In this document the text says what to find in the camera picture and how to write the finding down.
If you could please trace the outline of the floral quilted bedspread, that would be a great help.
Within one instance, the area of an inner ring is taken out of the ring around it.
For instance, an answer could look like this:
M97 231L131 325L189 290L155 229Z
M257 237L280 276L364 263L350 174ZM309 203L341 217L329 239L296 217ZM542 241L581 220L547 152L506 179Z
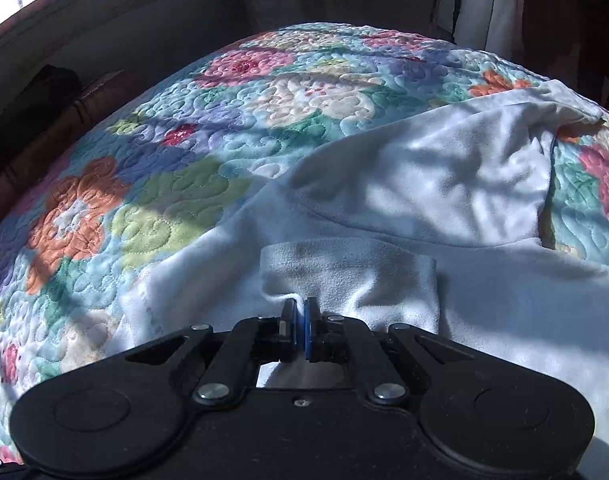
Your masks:
M123 106L0 224L0 459L19 457L16 400L115 354L121 296L263 178L348 136L548 81L566 86L409 32L307 23L212 53ZM609 112L581 98L603 116L557 130L539 240L609 268Z

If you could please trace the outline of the white fleece sweatshirt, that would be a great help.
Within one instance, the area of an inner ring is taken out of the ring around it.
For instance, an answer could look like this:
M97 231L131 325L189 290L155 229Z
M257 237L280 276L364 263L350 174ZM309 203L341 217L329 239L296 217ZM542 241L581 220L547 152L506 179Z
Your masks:
M317 148L145 270L121 296L108 350L198 323L228 330L314 297L573 385L596 416L581 473L609 479L609 268L539 240L556 132L601 116L548 81Z

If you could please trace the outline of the brown wooden headboard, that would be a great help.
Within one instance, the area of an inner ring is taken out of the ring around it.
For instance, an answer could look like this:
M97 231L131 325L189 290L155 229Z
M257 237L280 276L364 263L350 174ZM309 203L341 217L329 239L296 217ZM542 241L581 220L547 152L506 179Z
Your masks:
M25 148L0 174L0 223L9 211L19 206L24 193L45 178L50 167L74 142L139 96L145 87L145 79L133 70L109 72L89 84L82 84L77 99L54 125Z

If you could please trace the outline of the black cloth on headboard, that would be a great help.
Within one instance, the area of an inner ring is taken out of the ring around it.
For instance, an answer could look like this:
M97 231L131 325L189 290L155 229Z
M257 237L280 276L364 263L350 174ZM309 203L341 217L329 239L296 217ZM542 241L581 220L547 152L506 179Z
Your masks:
M77 99L79 76L69 68L45 65L0 115L0 174Z

